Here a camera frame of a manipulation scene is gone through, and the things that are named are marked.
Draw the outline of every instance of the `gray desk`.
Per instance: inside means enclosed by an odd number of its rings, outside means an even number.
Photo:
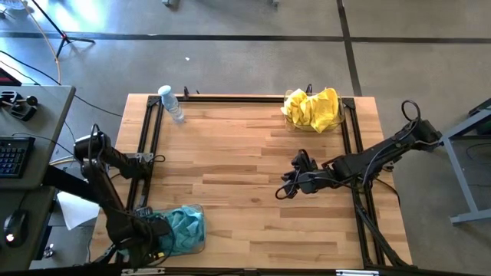
[[[25,132],[58,140],[64,119],[67,116],[75,89],[68,86],[23,86],[0,87],[0,91],[14,90],[23,97],[36,96],[39,101],[38,112],[28,122],[15,119],[6,110],[0,110],[0,135],[9,136],[15,132]],[[36,138],[35,150],[32,152],[23,179],[0,179],[3,182],[29,181],[41,184],[44,172],[48,167],[55,144]],[[0,224],[18,208],[24,196],[22,209],[29,211],[29,234],[25,243],[19,248],[9,248],[0,236],[0,271],[22,271],[29,269],[31,260],[39,249],[41,234],[48,220],[48,212],[54,198],[54,188],[39,187],[29,191],[1,190],[0,191]]]

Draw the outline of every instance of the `crumpled yellow towel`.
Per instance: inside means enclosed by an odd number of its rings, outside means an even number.
[[[301,89],[290,94],[282,107],[287,120],[298,126],[311,126],[321,133],[336,123],[338,116],[338,95],[333,88],[326,88],[321,93],[308,97]]]

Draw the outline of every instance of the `blue towel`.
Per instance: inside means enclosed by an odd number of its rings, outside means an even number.
[[[165,217],[173,229],[176,243],[171,255],[184,255],[196,253],[196,248],[201,248],[205,241],[205,221],[203,214],[195,208],[182,206],[168,212],[153,213],[151,218]],[[173,243],[173,236],[164,235],[159,237],[160,249],[169,252]]]

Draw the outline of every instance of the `butcher block tabletop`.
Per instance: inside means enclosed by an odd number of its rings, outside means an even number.
[[[148,96],[128,95],[116,142],[122,153],[137,151]],[[368,148],[384,138],[375,99],[354,100],[363,145]],[[341,127],[322,134],[286,130],[281,106],[184,102],[186,122],[181,125],[165,112],[157,154],[163,154],[166,161],[155,163],[148,205],[160,210],[200,204],[206,218],[206,247],[199,254],[170,257],[162,266],[363,267],[350,189],[275,198],[282,184],[280,176],[292,170],[291,161],[299,149],[307,150],[318,164],[344,154]],[[157,116],[153,109],[147,149]],[[349,113],[347,120],[352,135]],[[379,178],[394,185],[388,172]],[[113,183],[126,202],[130,180],[118,176]],[[399,256],[411,263],[396,195],[379,182],[374,182],[372,192],[379,229]],[[111,245],[105,225],[101,210],[91,242],[93,258]],[[375,259],[373,240],[367,233],[370,255]]]

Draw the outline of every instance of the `gray floor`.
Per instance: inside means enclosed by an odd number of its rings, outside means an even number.
[[[268,6],[266,0],[181,0],[177,11],[168,10],[158,0],[39,3],[65,31],[342,34],[335,0],[282,0],[278,9]],[[352,36],[491,37],[488,1],[346,0],[344,6]],[[11,14],[16,19],[0,21],[0,30],[36,32],[24,11]],[[52,31],[39,12],[35,15],[43,28]],[[55,46],[58,42],[51,40]],[[0,38],[0,48],[56,75],[53,58],[41,39]],[[400,113],[402,100],[418,102],[423,117],[445,131],[491,95],[491,44],[355,43],[354,56],[362,93],[376,97],[386,136],[405,123]],[[49,79],[6,57],[1,56],[0,60],[42,84],[51,84]],[[153,93],[164,84],[178,91],[186,85],[202,94],[283,94],[287,89],[312,83],[316,90],[329,86],[342,95],[353,95],[342,42],[76,42],[64,48],[61,69],[63,84],[74,85],[80,97],[117,113],[123,112],[128,93]],[[12,74],[28,82],[15,72]],[[87,135],[92,123],[98,123],[115,140],[120,119],[74,100],[67,122],[77,137]],[[72,144],[66,129],[60,143]],[[54,158],[65,155],[60,149]],[[491,274],[491,220],[450,224],[449,216],[468,209],[444,149],[431,154],[408,153],[397,164],[394,177],[414,264],[428,269]],[[52,222],[62,225],[60,219]],[[55,227],[59,227],[53,240],[61,247],[59,259],[33,267],[84,261],[85,253],[81,252],[86,251],[90,223],[72,232],[63,226]]]

